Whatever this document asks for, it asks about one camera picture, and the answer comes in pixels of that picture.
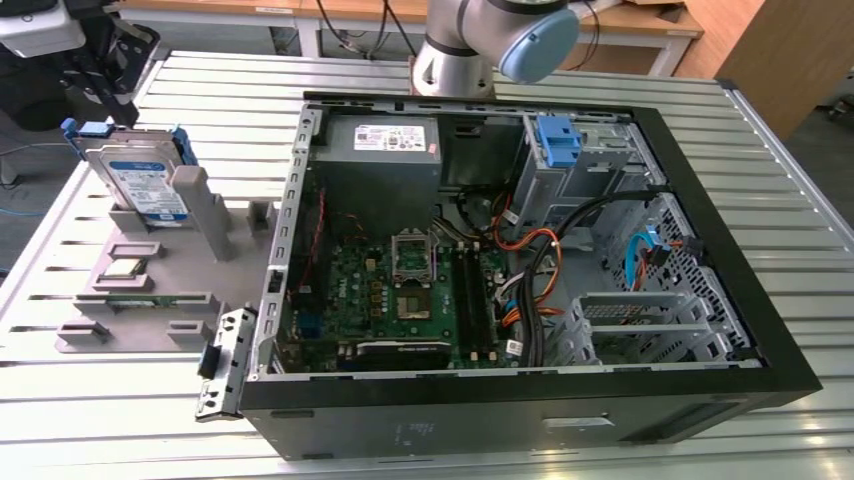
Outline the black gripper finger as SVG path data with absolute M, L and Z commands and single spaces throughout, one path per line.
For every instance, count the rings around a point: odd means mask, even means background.
M 83 91 L 90 100 L 104 106 L 116 125 L 128 128 L 135 126 L 139 111 L 132 95 L 120 91 L 108 77 L 106 67 L 90 54 L 63 55 L 63 79 Z
M 122 94 L 131 94 L 159 46 L 160 35 L 154 29 L 138 24 L 123 24 L 119 31 L 116 54 L 120 75 L 115 85 Z

